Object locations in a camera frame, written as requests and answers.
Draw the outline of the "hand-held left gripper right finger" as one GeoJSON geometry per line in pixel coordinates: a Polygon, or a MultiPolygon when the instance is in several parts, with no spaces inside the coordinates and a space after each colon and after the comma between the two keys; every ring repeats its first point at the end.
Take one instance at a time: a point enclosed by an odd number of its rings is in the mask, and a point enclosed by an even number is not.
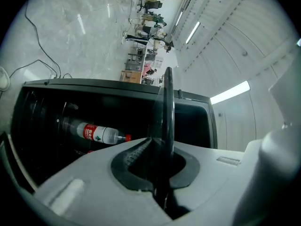
{"type": "Polygon", "coordinates": [[[174,226],[292,225],[301,189],[301,127],[293,125],[251,141],[244,152],[175,142],[197,158],[190,186],[175,191],[189,213],[174,226]]]}

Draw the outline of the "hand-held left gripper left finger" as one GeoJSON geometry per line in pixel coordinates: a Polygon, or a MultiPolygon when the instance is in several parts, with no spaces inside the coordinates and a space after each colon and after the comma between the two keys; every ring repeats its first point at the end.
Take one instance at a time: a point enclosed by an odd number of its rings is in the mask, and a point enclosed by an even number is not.
{"type": "Polygon", "coordinates": [[[171,218],[150,192],[126,189],[112,174],[111,161],[134,140],[88,153],[45,181],[34,197],[56,216],[81,226],[163,226],[171,218]]]}

